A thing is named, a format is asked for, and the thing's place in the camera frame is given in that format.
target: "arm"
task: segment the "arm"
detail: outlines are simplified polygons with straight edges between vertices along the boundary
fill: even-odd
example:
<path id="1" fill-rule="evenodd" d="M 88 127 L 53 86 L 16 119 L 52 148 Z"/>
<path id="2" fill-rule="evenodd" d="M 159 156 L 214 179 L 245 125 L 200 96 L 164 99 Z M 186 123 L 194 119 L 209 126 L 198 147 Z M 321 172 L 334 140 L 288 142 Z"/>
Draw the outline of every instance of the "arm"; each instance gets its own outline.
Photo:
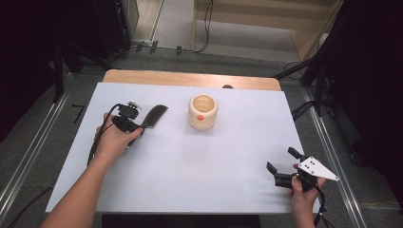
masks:
<path id="1" fill-rule="evenodd" d="M 109 117 L 106 126 L 112 124 L 112 118 Z M 122 132 L 115 125 L 108 128 L 89 166 L 57 203 L 41 227 L 91 227 L 106 171 L 125 151 L 127 144 L 142 132 L 141 128 L 130 134 Z"/>
<path id="2" fill-rule="evenodd" d="M 317 179 L 319 188 L 324 184 L 326 180 L 323 178 Z M 314 225 L 314 215 L 312 208 L 314 207 L 315 200 L 317 199 L 317 190 L 315 188 L 308 192 L 302 191 L 302 184 L 297 178 L 292 178 L 293 190 L 291 190 L 291 208 L 294 218 L 296 219 L 297 228 L 311 228 Z"/>

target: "forearm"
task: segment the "forearm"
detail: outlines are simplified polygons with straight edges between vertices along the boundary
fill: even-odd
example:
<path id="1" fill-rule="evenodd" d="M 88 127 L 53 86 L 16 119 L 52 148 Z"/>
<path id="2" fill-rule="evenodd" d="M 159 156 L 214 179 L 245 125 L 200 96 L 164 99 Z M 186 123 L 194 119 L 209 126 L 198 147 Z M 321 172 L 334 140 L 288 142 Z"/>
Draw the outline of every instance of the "forearm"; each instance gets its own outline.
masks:
<path id="1" fill-rule="evenodd" d="M 94 158 L 80 179 L 57 203 L 42 227 L 91 227 L 109 166 L 110 161 Z"/>

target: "metal frame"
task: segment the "metal frame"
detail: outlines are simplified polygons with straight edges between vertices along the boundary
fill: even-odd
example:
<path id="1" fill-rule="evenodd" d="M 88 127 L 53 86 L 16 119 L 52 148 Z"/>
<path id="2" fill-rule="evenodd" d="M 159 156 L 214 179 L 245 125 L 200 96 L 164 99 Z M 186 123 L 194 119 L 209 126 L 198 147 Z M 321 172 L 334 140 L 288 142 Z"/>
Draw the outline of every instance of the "metal frame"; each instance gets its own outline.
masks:
<path id="1" fill-rule="evenodd" d="M 302 88 L 303 96 L 305 101 L 312 101 L 314 99 L 313 95 L 307 88 Z M 348 182 L 347 176 L 344 173 L 341 163 L 338 159 L 335 148 L 333 147 L 332 141 L 326 130 L 325 123 L 321 117 L 318 117 L 315 109 L 311 107 L 310 109 L 314 125 L 317 128 L 317 133 L 322 142 L 326 157 L 330 163 L 332 170 L 340 177 L 340 181 L 337 182 L 338 189 L 340 191 L 341 197 L 343 197 L 344 204 L 352 220 L 352 224 L 355 228 L 366 228 L 367 224 L 365 218 L 362 215 L 361 209 L 358 205 L 358 201 L 355 198 L 353 189 Z"/>
<path id="2" fill-rule="evenodd" d="M 18 164 L 18 167 L 14 171 L 11 179 L 9 180 L 6 187 L 3 189 L 0 197 L 0 226 L 3 223 L 7 212 L 11 208 L 19 190 L 21 189 L 29 170 L 35 163 L 36 157 L 39 155 L 41 148 L 48 137 L 53 124 L 57 120 L 63 106 L 65 105 L 67 95 L 70 92 L 71 86 L 76 80 L 76 75 L 69 73 L 65 79 L 65 93 L 62 95 L 58 103 L 51 106 L 47 116 L 42 122 L 39 130 L 36 132 L 35 137 L 32 140 L 26 154 L 23 159 Z"/>

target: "white tabletop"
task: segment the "white tabletop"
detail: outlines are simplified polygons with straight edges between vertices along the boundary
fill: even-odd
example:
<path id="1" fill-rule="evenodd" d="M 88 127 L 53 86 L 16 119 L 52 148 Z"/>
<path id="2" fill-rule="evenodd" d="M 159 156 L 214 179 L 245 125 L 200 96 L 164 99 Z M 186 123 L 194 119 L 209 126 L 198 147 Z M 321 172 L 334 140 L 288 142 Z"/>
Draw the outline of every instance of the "white tabletop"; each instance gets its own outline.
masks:
<path id="1" fill-rule="evenodd" d="M 187 105 L 202 93 L 214 97 L 219 104 L 216 124 L 204 132 L 187 123 Z M 109 83 L 99 83 L 95 89 L 47 212 L 86 169 L 95 129 L 102 123 L 103 114 L 115 104 L 131 100 L 143 108 L 136 124 L 155 105 L 166 105 L 168 110 L 110 168 L 98 212 L 290 212 L 288 190 L 276 187 L 266 170 L 269 161 L 281 173 L 294 173 L 292 164 L 298 161 L 287 149 L 292 146 L 302 153 L 283 92 Z"/>

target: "wooden table edge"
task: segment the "wooden table edge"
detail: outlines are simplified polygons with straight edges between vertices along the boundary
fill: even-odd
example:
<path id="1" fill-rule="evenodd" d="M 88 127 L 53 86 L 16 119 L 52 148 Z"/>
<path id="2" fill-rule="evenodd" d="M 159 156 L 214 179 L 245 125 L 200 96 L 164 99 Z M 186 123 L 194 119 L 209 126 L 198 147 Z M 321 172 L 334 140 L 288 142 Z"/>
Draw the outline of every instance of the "wooden table edge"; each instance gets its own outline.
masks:
<path id="1" fill-rule="evenodd" d="M 200 87 L 223 87 L 230 85 L 237 89 L 281 91 L 278 80 L 274 78 L 155 70 L 111 69 L 106 72 L 103 82 Z"/>

